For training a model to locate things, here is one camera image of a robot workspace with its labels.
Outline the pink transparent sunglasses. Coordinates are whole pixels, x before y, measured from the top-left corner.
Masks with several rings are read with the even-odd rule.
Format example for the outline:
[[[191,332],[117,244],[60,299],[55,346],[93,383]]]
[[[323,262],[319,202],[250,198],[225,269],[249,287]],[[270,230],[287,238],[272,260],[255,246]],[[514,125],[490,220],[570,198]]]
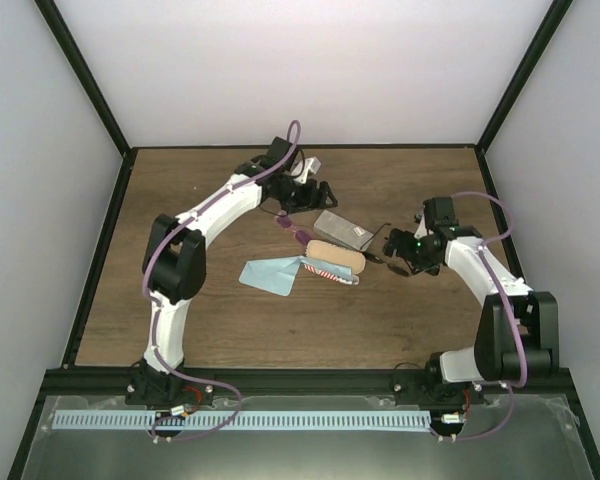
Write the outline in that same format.
[[[312,236],[307,231],[298,227],[286,212],[280,211],[275,216],[275,221],[285,231],[289,232],[300,245],[306,246],[312,240]]]

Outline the beige glasses case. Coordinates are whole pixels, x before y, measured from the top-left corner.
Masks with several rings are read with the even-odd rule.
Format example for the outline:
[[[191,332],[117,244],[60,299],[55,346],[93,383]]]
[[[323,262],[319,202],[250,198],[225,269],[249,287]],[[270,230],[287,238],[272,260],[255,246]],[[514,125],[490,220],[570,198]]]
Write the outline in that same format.
[[[350,286],[359,284],[359,274],[366,266],[362,253],[322,240],[308,242],[302,263],[317,276]]]

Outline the light blue cleaning cloth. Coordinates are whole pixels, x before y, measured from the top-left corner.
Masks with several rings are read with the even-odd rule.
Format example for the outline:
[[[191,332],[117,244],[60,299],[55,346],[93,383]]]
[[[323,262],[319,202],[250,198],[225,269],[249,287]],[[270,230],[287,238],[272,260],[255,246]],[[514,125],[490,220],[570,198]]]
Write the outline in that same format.
[[[248,261],[239,282],[271,294],[288,296],[301,266],[301,257],[282,257]]]

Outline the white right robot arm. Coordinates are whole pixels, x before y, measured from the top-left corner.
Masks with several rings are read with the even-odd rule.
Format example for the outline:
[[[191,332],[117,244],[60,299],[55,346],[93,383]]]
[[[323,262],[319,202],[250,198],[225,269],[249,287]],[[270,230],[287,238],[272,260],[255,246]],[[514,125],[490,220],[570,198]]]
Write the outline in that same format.
[[[522,388],[531,379],[559,371],[556,298],[514,276],[475,228],[393,229],[383,253],[402,259],[414,274],[433,275],[447,267],[481,306],[474,343],[433,353],[426,362],[424,389],[431,400],[448,402],[460,384],[507,383]]]

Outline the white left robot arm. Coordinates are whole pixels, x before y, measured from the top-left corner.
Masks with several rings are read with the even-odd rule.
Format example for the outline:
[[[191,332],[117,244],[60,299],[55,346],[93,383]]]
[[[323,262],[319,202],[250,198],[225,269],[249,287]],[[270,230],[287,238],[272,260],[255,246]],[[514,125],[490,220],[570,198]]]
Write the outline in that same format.
[[[229,179],[198,205],[175,216],[159,215],[151,228],[142,272],[143,295],[151,302],[148,345],[143,360],[155,371],[150,393],[161,403],[176,402],[184,379],[175,371],[184,361],[183,336],[191,300],[207,273],[207,249],[242,215],[272,198],[286,214],[334,208],[330,185],[311,176],[319,162],[260,156],[239,165]]]

